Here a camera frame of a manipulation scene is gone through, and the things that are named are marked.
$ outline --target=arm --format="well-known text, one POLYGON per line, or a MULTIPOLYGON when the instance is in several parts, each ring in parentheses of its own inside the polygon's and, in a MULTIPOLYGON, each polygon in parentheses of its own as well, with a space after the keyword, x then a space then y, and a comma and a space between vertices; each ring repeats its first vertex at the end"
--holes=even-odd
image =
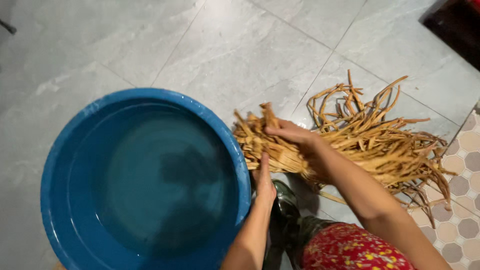
POLYGON ((233 241, 222 263, 222 270, 260 270, 265 255, 268 224, 276 190, 268 171, 268 154, 262 154, 260 171, 253 173, 257 198, 245 224, 233 241))
POLYGON ((329 174, 331 184, 337 187, 367 231, 393 244, 419 270, 451 269, 410 215, 364 169, 331 148, 317 134, 292 122, 280 120, 279 123, 280 129, 266 128, 265 132, 308 149, 312 167, 329 174))

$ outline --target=gray tile floor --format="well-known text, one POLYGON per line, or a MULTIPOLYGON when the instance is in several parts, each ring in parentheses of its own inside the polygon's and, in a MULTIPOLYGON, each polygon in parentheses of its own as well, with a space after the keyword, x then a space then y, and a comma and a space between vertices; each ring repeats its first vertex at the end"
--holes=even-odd
MULTIPOLYGON (((67 121, 113 91, 179 91, 228 125, 234 108, 272 101, 310 127, 306 100, 347 69, 365 100, 407 74, 389 117, 430 117, 414 129, 448 140, 480 96, 480 73, 418 23, 433 0, 12 1, 0 12, 18 28, 0 35, 0 269, 56 262, 39 211, 43 164, 67 121)), ((277 177, 305 214, 358 222, 277 177)))

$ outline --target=bundle of dried stalks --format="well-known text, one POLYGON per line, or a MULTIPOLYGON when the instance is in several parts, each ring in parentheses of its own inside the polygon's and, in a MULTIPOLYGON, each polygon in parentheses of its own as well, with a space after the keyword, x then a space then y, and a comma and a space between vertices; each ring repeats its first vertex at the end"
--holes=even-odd
MULTIPOLYGON (((385 120, 385 114, 395 106, 400 94, 400 86, 392 104, 384 107, 382 104, 392 94, 394 86, 406 77, 401 77, 385 87, 372 101, 363 103, 359 98, 359 95, 363 95, 360 92, 362 88, 353 86, 349 70, 348 85, 337 84, 318 93, 309 99, 308 107, 317 125, 314 132, 342 155, 368 171, 391 194, 403 193, 410 197, 412 202, 396 198, 405 207, 421 207, 434 226, 432 203, 428 202, 421 187, 429 181, 435 183, 449 207, 450 192, 442 173, 452 175, 455 173, 445 170, 440 163, 441 154, 447 144, 445 140, 427 132, 402 130, 408 123, 429 119, 385 120), (346 94, 343 97, 344 110, 341 104, 337 104, 337 113, 324 112, 326 101, 338 92, 346 94), (325 98, 317 110, 317 99, 323 96, 325 98)), ((328 182, 328 175, 315 173, 300 154, 297 145, 264 133, 266 126, 278 128, 278 121, 270 103, 260 106, 262 118, 250 114, 244 120, 235 111, 238 122, 233 134, 242 147, 248 168, 257 169, 261 153, 266 151, 271 157, 269 162, 271 172, 299 173, 314 191, 335 201, 343 202, 320 191, 328 182)))

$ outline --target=hand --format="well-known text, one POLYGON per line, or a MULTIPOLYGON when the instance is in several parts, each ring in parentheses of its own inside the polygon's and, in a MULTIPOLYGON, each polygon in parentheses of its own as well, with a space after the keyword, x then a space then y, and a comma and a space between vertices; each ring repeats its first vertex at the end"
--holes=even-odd
POLYGON ((252 174, 257 190, 257 200, 264 200, 271 206, 276 198, 276 189, 272 183, 270 171, 268 170, 269 159, 270 157, 267 153, 262 153, 260 169, 254 170, 252 174))
POLYGON ((278 124, 280 128, 266 127, 265 133, 280 136, 301 146, 309 146, 319 138, 317 134, 308 129, 301 128, 290 121, 278 119, 278 124))

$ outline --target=person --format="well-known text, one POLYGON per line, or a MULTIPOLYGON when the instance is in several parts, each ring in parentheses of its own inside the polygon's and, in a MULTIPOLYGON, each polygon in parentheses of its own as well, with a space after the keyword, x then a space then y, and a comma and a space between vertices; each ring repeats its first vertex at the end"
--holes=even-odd
POLYGON ((407 211, 366 171, 315 133, 285 120, 279 125, 265 132, 297 143, 314 170, 327 172, 329 184, 339 190, 364 229, 300 217, 292 191, 280 181, 271 181, 269 156, 263 153, 260 169, 253 172, 257 197, 222 270, 275 269, 268 262, 283 250, 294 269, 451 269, 407 211), (272 244, 264 260, 269 229, 272 244))

